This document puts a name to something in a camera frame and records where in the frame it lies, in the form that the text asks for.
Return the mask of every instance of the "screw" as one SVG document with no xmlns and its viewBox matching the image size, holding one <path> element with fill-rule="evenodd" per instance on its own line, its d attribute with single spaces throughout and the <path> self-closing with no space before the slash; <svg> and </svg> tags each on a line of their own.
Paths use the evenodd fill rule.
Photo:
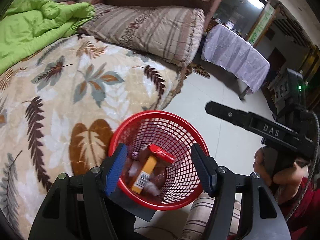
<svg viewBox="0 0 320 240">
<path fill-rule="evenodd" d="M 227 172 L 227 168 L 225 166 L 219 166 L 218 167 L 218 171 L 221 173 L 226 173 Z"/>
<path fill-rule="evenodd" d="M 65 173 L 60 173 L 58 178 L 59 179 L 64 179 L 67 175 Z"/>
<path fill-rule="evenodd" d="M 253 172 L 252 173 L 252 177 L 254 177 L 255 179 L 259 179 L 260 178 L 260 174 L 257 172 Z"/>
<path fill-rule="evenodd" d="M 100 168 L 99 167 L 93 167 L 92 169 L 91 169 L 91 172 L 92 173 L 98 173 L 100 171 Z"/>
</svg>

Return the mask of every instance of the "orange box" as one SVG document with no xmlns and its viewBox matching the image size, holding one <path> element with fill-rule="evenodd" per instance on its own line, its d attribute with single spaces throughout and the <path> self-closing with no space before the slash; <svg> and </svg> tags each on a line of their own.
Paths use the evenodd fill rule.
<svg viewBox="0 0 320 240">
<path fill-rule="evenodd" d="M 146 163 L 143 165 L 143 168 L 140 171 L 139 175 L 132 179 L 132 186 L 130 187 L 132 191 L 138 194 L 141 193 L 156 164 L 157 158 L 153 155 L 150 155 Z"/>
</svg>

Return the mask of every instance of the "white tablecloth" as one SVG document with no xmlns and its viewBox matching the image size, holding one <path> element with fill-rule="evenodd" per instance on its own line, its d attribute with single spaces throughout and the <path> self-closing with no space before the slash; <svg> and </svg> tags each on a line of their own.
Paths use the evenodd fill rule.
<svg viewBox="0 0 320 240">
<path fill-rule="evenodd" d="M 208 33 L 201 58 L 233 73 L 253 93 L 259 90 L 270 68 L 249 42 L 221 24 Z"/>
</svg>

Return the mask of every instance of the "red mesh basket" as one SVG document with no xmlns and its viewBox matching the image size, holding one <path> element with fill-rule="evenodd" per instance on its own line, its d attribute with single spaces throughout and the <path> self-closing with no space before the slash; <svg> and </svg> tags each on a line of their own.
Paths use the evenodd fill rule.
<svg viewBox="0 0 320 240">
<path fill-rule="evenodd" d="M 119 143 L 128 146 L 128 156 L 144 144 L 155 144 L 176 157 L 176 162 L 166 168 L 166 180 L 160 196 L 151 198 L 136 194 L 119 179 L 119 187 L 136 203 L 155 210 L 174 210 L 193 202 L 202 187 L 193 166 L 190 149 L 199 143 L 206 155 L 208 148 L 197 130 L 187 121 L 163 111 L 144 111 L 126 119 L 112 137 L 109 156 Z"/>
</svg>

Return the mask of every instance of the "human hand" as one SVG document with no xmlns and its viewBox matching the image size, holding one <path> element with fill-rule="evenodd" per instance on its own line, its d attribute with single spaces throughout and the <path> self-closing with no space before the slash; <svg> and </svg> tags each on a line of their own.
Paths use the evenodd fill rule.
<svg viewBox="0 0 320 240">
<path fill-rule="evenodd" d="M 268 187 L 272 184 L 271 176 L 267 173 L 263 161 L 264 155 L 263 150 L 260 148 L 254 155 L 253 169 L 258 172 L 264 179 Z M 279 171 L 273 176 L 273 182 L 284 186 L 284 190 L 280 193 L 278 198 L 278 204 L 282 204 L 292 198 L 297 194 L 302 178 L 306 173 L 306 166 L 301 168 L 296 163 L 292 167 Z"/>
</svg>

